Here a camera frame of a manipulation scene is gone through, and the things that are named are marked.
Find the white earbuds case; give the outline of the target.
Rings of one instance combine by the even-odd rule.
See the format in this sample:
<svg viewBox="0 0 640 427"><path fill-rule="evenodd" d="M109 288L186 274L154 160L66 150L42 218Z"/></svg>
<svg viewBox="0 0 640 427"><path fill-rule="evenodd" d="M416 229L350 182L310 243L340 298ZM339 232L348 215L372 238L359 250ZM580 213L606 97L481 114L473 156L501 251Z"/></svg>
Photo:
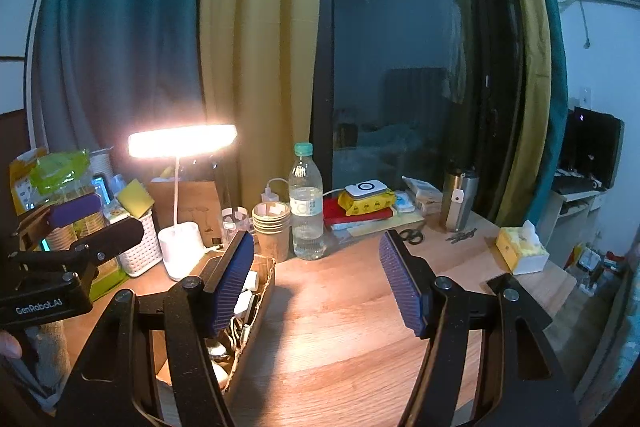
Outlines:
<svg viewBox="0 0 640 427"><path fill-rule="evenodd" d="M212 362L214 374L218 381L218 386L224 390L229 381L229 369L232 365L232 356L221 343L207 347L209 360Z"/></svg>

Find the white charger adapter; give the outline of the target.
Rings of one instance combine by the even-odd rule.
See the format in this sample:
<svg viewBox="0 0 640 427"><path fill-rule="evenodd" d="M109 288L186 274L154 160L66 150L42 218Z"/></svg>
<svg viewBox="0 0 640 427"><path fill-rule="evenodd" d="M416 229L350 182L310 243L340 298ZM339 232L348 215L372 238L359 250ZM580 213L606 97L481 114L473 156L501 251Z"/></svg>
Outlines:
<svg viewBox="0 0 640 427"><path fill-rule="evenodd" d="M242 291L236 300L233 314L237 319L246 320L247 312L254 303L255 297L258 295L259 275L257 271L247 273Z"/></svg>

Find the white plastic basket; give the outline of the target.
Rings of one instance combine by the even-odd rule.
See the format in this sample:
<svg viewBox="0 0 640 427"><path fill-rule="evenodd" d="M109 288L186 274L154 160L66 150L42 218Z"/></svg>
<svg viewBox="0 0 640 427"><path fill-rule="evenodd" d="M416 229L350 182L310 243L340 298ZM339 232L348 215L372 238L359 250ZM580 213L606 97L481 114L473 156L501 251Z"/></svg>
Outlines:
<svg viewBox="0 0 640 427"><path fill-rule="evenodd" d="M140 277L163 260L152 211L141 218L143 236L140 243L118 256L118 262L128 277Z"/></svg>

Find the green snack bag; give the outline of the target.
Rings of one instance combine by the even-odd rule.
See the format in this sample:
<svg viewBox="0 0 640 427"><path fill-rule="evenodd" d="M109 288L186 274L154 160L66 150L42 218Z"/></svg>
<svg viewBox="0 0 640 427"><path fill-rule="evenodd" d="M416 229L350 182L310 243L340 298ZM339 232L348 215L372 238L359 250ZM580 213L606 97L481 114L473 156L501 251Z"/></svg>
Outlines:
<svg viewBox="0 0 640 427"><path fill-rule="evenodd" d="M86 150L47 153L43 147L17 156L9 167L13 204L18 217L28 210L48 204L62 204L86 195L96 195L92 184L89 153ZM96 211L79 220L54 227L44 239L48 251L62 251L77 239L107 226L102 212L103 202Z"/></svg>

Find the yellow sponge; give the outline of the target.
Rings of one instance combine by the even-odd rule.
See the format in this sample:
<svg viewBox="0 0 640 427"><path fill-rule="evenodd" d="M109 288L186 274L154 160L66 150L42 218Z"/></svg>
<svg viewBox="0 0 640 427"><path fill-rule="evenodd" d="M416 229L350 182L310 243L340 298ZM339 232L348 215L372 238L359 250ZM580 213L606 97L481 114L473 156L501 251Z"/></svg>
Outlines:
<svg viewBox="0 0 640 427"><path fill-rule="evenodd" d="M136 219L141 219L154 205L153 197L137 179L133 179L120 190L116 199L122 208Z"/></svg>

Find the brown cardboard box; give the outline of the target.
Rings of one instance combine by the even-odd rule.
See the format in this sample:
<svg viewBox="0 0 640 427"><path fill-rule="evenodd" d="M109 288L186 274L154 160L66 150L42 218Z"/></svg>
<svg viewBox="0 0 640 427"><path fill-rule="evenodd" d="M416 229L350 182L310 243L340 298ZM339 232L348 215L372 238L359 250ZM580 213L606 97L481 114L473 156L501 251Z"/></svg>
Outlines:
<svg viewBox="0 0 640 427"><path fill-rule="evenodd" d="M214 365L220 390L230 403L239 388L250 350L253 349L276 283L276 262L272 258L253 255L246 271L242 291L236 297L229 324L219 329L215 338L205 340Z"/></svg>

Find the yellow tissue box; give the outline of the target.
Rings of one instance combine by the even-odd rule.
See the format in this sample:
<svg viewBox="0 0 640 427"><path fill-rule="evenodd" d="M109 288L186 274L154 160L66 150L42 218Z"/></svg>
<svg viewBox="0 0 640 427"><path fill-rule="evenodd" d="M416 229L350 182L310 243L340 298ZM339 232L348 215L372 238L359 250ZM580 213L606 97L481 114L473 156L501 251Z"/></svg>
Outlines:
<svg viewBox="0 0 640 427"><path fill-rule="evenodd" d="M535 225L526 220L520 227L501 228L496 246L513 275L541 272L549 253L541 244Z"/></svg>

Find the keys on table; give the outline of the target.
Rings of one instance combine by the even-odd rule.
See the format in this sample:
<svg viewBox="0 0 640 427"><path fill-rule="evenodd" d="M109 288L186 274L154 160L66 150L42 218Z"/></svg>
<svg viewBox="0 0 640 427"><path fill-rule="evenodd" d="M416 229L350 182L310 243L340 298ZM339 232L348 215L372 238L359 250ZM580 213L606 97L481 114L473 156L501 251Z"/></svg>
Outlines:
<svg viewBox="0 0 640 427"><path fill-rule="evenodd" d="M476 231L477 231L477 228L472 228L469 231L461 231L461 232L454 233L450 237L448 237L447 242L449 242L450 244L460 243L462 241L465 241L465 239L470 239L471 237L473 237Z"/></svg>

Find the black scissors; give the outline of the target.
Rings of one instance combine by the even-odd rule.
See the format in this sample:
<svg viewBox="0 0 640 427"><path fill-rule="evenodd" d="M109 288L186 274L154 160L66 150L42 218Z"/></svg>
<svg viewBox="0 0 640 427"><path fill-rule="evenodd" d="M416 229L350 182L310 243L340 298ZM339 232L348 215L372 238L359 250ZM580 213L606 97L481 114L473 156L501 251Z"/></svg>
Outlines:
<svg viewBox="0 0 640 427"><path fill-rule="evenodd" d="M407 229L399 233L399 237L410 245L419 245L424 241L424 235L420 229Z"/></svg>

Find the clear glass cup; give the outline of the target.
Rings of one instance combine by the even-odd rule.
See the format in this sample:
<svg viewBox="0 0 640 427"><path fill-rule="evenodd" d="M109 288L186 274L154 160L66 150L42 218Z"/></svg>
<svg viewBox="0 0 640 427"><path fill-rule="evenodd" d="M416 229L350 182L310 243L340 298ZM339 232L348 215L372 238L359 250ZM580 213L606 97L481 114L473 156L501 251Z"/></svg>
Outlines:
<svg viewBox="0 0 640 427"><path fill-rule="evenodd" d="M227 246L236 233L252 229L252 221L250 215L244 207L227 207L221 210L220 215L220 231L221 240L224 246Z"/></svg>

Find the steel thermos flask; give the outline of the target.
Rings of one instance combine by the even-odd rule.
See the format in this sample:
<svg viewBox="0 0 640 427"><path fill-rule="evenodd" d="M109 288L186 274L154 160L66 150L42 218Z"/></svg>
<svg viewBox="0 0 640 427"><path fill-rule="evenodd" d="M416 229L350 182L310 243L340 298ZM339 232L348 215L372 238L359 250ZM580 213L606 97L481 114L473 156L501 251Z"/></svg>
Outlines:
<svg viewBox="0 0 640 427"><path fill-rule="evenodd" d="M465 228L471 213L478 185L478 176L473 169L447 171L442 187L440 225L449 232Z"/></svg>

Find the stack of paper cups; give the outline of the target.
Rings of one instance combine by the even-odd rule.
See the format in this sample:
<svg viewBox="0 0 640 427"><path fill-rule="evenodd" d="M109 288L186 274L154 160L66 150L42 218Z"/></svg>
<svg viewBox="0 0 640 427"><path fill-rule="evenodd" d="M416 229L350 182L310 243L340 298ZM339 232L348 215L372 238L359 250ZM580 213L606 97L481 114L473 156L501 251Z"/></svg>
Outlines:
<svg viewBox="0 0 640 427"><path fill-rule="evenodd" d="M290 253L291 211L286 202L261 202L252 210L253 227L260 251L275 262Z"/></svg>

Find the clear plastic water bottle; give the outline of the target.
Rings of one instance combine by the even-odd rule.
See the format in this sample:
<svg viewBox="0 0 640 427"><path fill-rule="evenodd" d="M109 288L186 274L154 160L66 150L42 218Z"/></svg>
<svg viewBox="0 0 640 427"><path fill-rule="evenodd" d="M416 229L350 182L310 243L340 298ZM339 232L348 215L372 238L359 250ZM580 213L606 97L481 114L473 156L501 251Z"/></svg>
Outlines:
<svg viewBox="0 0 640 427"><path fill-rule="evenodd" d="M323 238L323 182L312 153L314 147L311 143L296 143L296 159L288 175L293 251L296 257L303 260L320 259L326 252Z"/></svg>

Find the yellow curtain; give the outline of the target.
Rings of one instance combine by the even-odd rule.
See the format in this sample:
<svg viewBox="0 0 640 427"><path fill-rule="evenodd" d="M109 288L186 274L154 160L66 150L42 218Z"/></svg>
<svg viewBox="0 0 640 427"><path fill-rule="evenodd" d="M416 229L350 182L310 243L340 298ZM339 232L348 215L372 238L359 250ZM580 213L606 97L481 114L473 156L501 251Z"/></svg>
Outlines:
<svg viewBox="0 0 640 427"><path fill-rule="evenodd" d="M206 117L234 124L231 198L252 208L309 138L320 0L200 0Z"/></svg>

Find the white wireless charger pad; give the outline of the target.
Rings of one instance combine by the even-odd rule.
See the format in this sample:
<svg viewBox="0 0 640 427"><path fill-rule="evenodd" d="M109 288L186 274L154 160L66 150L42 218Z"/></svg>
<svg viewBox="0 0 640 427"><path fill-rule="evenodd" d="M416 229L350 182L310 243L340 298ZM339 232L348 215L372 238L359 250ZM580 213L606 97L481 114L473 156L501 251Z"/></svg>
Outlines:
<svg viewBox="0 0 640 427"><path fill-rule="evenodd" d="M349 184L345 187L345 192L354 199L369 197L378 193L385 192L387 185L380 180L372 179Z"/></svg>

